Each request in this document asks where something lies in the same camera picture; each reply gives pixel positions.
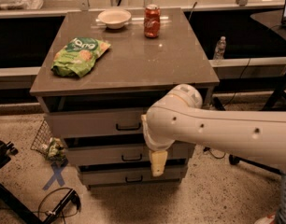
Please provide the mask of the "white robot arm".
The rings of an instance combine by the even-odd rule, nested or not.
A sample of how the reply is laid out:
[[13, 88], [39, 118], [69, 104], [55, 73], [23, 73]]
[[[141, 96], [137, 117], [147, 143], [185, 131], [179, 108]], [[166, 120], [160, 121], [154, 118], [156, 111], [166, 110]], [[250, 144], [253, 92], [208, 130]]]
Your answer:
[[195, 87], [180, 84], [141, 116], [154, 176], [164, 173], [167, 150], [177, 141], [286, 172], [286, 112], [205, 110], [202, 103]]

